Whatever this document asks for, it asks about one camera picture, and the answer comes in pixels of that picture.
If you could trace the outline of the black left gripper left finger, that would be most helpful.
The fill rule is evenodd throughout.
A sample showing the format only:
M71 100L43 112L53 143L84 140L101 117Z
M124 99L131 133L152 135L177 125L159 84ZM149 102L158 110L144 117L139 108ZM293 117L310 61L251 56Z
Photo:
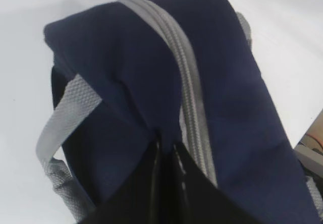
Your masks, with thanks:
M161 142L152 141L117 191L80 223L160 223Z

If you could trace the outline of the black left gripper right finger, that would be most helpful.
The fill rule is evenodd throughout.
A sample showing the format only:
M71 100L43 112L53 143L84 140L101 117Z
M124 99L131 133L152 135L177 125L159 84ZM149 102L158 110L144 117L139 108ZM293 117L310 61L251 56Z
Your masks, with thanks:
M182 143L162 153L162 223L318 223L305 174L286 144L222 154L217 185Z

